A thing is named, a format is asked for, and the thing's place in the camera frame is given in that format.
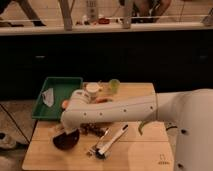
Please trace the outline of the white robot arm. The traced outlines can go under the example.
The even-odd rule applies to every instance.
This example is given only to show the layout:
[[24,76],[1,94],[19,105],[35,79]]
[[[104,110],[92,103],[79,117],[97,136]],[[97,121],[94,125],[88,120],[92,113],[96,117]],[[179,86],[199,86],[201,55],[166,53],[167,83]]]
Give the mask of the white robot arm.
[[213,89],[154,93],[91,104],[76,90],[61,115],[70,134],[83,123],[161,121],[178,127],[174,171],[213,171]]

